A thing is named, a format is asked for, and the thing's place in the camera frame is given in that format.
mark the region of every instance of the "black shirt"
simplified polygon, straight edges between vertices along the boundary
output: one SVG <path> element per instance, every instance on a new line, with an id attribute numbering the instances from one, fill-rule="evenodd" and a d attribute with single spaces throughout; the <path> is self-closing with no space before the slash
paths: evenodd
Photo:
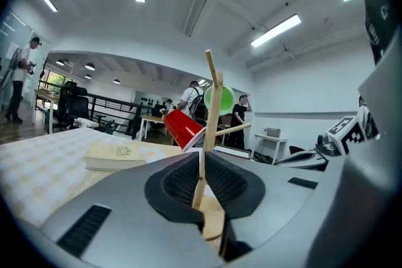
<path id="1" fill-rule="evenodd" d="M 239 104 L 236 104 L 233 107 L 233 111 L 232 111 L 232 122 L 231 122 L 231 127 L 234 126 L 238 126 L 241 125 L 241 123 L 239 122 L 239 120 L 237 119 L 237 117 L 234 115 L 236 112 L 239 113 L 239 117 L 244 120 L 244 112 L 247 111 L 247 107 L 245 106 L 241 106 Z"/>

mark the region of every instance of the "checkered tablecloth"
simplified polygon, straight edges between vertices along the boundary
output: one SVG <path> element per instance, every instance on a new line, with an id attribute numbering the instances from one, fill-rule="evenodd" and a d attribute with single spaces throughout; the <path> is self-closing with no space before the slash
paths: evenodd
<path id="1" fill-rule="evenodd" d="M 85 169 L 82 158 L 94 141 L 127 139 L 74 129 L 1 145 L 0 192 L 13 214 L 39 227 L 57 208 L 111 174 Z M 169 154 L 177 154 L 169 148 Z"/>

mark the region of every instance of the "beige book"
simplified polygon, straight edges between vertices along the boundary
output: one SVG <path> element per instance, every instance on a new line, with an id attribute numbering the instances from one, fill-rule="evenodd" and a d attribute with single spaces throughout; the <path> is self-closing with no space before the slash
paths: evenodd
<path id="1" fill-rule="evenodd" d="M 85 168 L 117 171 L 144 165 L 145 159 L 136 144 L 94 142 L 84 156 Z"/>

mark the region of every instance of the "red cup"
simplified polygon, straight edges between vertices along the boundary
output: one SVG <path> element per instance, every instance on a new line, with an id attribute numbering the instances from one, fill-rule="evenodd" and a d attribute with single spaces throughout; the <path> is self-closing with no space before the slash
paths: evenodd
<path id="1" fill-rule="evenodd" d="M 174 110 L 165 117 L 165 126 L 183 152 L 197 143 L 206 129 L 180 110 Z"/>

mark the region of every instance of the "floor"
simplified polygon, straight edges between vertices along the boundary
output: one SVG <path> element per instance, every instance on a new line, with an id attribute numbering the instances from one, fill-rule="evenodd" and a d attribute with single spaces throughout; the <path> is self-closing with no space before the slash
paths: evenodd
<path id="1" fill-rule="evenodd" d="M 35 123 L 32 124 L 32 108 L 30 104 L 22 102 L 19 107 L 18 115 L 24 120 L 22 124 L 9 122 L 5 112 L 0 113 L 0 144 L 30 139 L 31 137 L 42 136 L 46 134 L 43 124 L 43 113 L 36 111 Z"/>

